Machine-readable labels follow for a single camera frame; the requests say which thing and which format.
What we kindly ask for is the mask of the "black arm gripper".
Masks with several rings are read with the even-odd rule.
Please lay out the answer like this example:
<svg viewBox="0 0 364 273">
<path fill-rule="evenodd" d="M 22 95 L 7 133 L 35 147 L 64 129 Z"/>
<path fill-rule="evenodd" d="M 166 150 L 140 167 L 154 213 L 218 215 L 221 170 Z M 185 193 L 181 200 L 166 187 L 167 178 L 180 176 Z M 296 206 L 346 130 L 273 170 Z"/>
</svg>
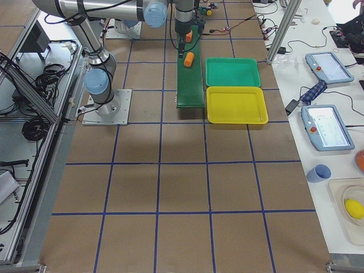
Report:
<svg viewBox="0 0 364 273">
<path fill-rule="evenodd" d="M 194 19 L 191 19 L 187 22 L 182 22 L 178 19 L 175 19 L 175 32 L 178 35 L 178 58 L 182 59 L 185 51 L 185 36 L 190 31 L 192 31 L 192 25 L 194 24 Z"/>
</svg>

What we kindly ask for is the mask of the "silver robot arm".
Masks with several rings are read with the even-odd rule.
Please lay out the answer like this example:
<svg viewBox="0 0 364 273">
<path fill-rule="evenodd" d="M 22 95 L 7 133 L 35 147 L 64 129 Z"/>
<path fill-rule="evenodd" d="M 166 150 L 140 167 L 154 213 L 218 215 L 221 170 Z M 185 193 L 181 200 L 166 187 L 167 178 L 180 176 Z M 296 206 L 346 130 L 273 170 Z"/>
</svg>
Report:
<svg viewBox="0 0 364 273">
<path fill-rule="evenodd" d="M 170 3 L 175 5 L 175 32 L 178 37 L 178 57 L 187 52 L 185 36 L 195 24 L 193 15 L 195 1 L 33 1 L 34 5 L 48 15 L 67 22 L 81 42 L 89 64 L 100 68 L 106 75 L 107 83 L 112 84 L 111 69 L 106 67 L 110 53 L 94 34 L 89 19 L 120 19 L 145 22 L 152 28 L 161 27 L 167 19 Z"/>
</svg>

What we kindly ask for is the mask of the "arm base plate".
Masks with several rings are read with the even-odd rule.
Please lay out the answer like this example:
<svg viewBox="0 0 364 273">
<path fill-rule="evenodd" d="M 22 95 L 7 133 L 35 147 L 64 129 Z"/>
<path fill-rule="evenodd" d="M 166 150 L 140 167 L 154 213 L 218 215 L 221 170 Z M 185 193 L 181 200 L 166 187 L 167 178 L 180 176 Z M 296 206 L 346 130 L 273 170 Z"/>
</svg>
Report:
<svg viewBox="0 0 364 273">
<path fill-rule="evenodd" d="M 92 104 L 89 110 L 83 115 L 82 124 L 85 126 L 126 126 L 129 121 L 130 104 L 132 97 L 131 89 L 113 90 L 114 98 L 111 102 L 99 107 L 93 105 L 93 98 L 89 95 L 88 103 Z"/>
<path fill-rule="evenodd" d="M 106 39 L 140 39 L 142 22 L 136 20 L 111 19 L 107 27 Z"/>
</svg>

